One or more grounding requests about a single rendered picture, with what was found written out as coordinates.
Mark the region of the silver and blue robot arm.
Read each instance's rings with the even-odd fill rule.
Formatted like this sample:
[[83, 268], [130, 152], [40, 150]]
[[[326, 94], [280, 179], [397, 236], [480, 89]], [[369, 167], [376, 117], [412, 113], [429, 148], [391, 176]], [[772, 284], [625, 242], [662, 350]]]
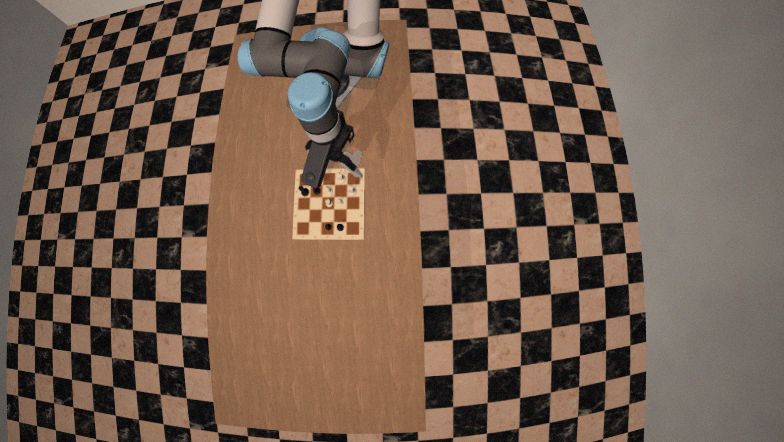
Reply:
[[[380, 77], [389, 42], [379, 30], [380, 0], [347, 0], [348, 30], [343, 34], [315, 28], [292, 41], [298, 4], [262, 0], [254, 39], [241, 43], [238, 64], [247, 75], [296, 78], [288, 88], [290, 107], [308, 137], [324, 143], [341, 129], [336, 99], [348, 88], [349, 76]], [[301, 182], [317, 189], [335, 141], [313, 141]]]

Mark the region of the chessboard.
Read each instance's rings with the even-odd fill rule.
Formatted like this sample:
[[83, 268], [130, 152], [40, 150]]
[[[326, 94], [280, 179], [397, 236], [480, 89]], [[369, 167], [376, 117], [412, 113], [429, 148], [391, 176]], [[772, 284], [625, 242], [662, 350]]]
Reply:
[[[296, 170], [292, 239], [364, 240], [365, 168], [359, 170], [362, 178], [356, 178], [346, 168], [326, 169], [318, 195], [314, 194], [313, 187], [301, 182], [303, 170]], [[345, 182], [338, 182], [338, 172], [345, 176]], [[357, 190], [354, 196], [348, 193], [349, 184]], [[308, 196], [301, 194], [300, 185], [309, 190]], [[325, 187], [332, 188], [333, 193], [327, 194]], [[325, 199], [331, 200], [333, 205], [327, 207]], [[343, 205], [337, 204], [338, 199]], [[326, 224], [332, 226], [331, 230], [326, 230]], [[343, 231], [337, 230], [337, 224], [344, 226]]]

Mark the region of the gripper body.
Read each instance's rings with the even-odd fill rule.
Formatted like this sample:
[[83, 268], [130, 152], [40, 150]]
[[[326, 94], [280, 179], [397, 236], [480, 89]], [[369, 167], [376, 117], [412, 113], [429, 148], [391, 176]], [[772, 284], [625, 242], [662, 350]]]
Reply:
[[[335, 144], [334, 144], [334, 147], [333, 147], [330, 159], [329, 159], [329, 160], [332, 160], [334, 162], [338, 162], [339, 161], [338, 158], [339, 158], [340, 154], [343, 154], [343, 152], [341, 151], [342, 150], [341, 147], [344, 148], [345, 141], [349, 140], [349, 143], [351, 143], [351, 141], [354, 138], [354, 135], [351, 136], [351, 133], [354, 134], [353, 127], [348, 125], [348, 124], [346, 124], [343, 112], [340, 111], [340, 110], [337, 110], [337, 111], [338, 111], [339, 117], [341, 119], [341, 129], [340, 129], [338, 135], [334, 139], [332, 139], [331, 141], [324, 142], [324, 143], [318, 143], [318, 142], [315, 142], [315, 141], [312, 140], [315, 144], [318, 144], [318, 145], [328, 145], [328, 144], [331, 144], [331, 143], [333, 143], [335, 141]], [[349, 136], [351, 136], [351, 138]]]

